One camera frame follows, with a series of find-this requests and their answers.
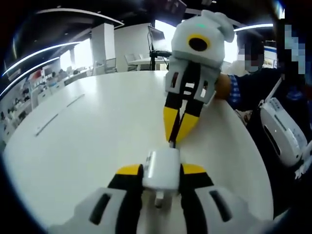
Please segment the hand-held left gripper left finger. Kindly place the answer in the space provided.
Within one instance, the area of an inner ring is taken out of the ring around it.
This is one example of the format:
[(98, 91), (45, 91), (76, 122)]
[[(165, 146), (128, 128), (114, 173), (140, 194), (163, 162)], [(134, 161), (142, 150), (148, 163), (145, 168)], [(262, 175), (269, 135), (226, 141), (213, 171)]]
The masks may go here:
[(143, 165), (117, 170), (107, 187), (74, 208), (73, 216), (48, 228), (49, 234), (135, 234), (142, 209)]

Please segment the person's right hand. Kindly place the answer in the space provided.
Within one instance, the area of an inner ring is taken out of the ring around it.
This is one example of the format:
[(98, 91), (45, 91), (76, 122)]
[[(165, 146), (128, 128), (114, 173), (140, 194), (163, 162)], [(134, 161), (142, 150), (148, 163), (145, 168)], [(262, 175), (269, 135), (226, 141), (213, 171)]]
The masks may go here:
[(226, 100), (231, 92), (231, 79), (228, 75), (220, 73), (215, 83), (215, 98)]

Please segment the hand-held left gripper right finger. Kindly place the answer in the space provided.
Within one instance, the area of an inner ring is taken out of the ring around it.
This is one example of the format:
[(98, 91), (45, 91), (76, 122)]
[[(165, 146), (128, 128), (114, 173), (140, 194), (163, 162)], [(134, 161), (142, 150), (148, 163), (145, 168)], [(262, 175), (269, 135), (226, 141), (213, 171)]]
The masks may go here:
[(268, 234), (274, 226), (253, 215), (241, 197), (214, 185), (199, 165), (181, 164), (179, 193), (189, 234)]

